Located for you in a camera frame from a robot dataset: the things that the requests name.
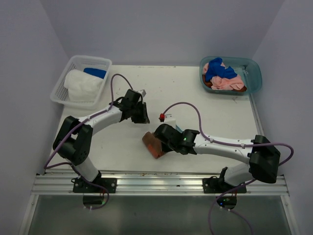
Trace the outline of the orange brown patterned towel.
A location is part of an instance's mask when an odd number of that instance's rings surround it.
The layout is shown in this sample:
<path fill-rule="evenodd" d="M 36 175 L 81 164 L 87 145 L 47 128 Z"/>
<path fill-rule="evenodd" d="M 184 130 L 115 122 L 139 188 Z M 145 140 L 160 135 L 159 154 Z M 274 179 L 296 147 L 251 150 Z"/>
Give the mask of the orange brown patterned towel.
<path fill-rule="evenodd" d="M 162 142 L 151 132 L 146 132 L 144 134 L 142 137 L 142 142 L 155 159 L 158 159 L 167 154 L 167 152 L 162 148 Z"/>

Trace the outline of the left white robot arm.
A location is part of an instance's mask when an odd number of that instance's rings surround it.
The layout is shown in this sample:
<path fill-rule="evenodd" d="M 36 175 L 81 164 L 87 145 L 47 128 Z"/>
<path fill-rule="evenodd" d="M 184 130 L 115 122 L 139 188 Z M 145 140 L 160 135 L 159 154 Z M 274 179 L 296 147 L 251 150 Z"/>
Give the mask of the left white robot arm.
<path fill-rule="evenodd" d="M 147 106 L 143 101 L 145 90 L 127 90 L 124 96 L 89 116 L 65 118 L 53 143 L 53 153 L 66 159 L 79 178 L 74 179 L 74 192 L 109 193 L 110 183 L 102 178 L 92 163 L 89 152 L 93 135 L 106 127 L 131 119 L 133 123 L 148 124 Z"/>

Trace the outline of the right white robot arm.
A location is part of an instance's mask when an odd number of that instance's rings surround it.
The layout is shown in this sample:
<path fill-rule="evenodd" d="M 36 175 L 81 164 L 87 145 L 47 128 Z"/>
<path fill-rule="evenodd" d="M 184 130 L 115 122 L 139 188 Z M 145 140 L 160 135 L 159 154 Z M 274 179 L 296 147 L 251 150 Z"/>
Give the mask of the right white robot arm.
<path fill-rule="evenodd" d="M 160 125 L 153 135 L 161 142 L 165 153 L 215 155 L 239 161 L 236 166 L 224 167 L 219 177 L 203 179 L 205 193 L 229 192 L 251 180 L 276 183 L 281 154 L 262 135 L 256 135 L 252 140 L 215 138 L 204 136 L 198 130 L 179 132 L 169 124 Z"/>

